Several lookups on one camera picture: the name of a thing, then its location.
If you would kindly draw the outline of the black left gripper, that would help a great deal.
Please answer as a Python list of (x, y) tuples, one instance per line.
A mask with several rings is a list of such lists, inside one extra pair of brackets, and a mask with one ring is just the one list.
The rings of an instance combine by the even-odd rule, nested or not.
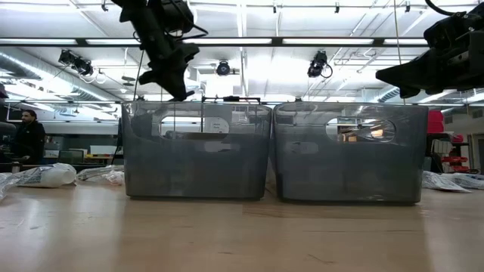
[(120, 23), (130, 22), (150, 62), (150, 70), (139, 76), (140, 85), (156, 83), (172, 100), (183, 101), (195, 91), (186, 91), (185, 70), (200, 52), (193, 43), (175, 43), (171, 32), (189, 31), (189, 7), (184, 1), (122, 0)]

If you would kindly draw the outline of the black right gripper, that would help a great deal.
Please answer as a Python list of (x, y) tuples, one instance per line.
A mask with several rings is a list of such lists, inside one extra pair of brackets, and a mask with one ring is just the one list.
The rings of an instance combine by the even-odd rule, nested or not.
[(421, 91), (466, 91), (483, 87), (483, 40), (471, 39), (464, 47), (430, 50), (430, 60), (413, 60), (376, 72), (376, 78), (399, 89), (400, 98)]

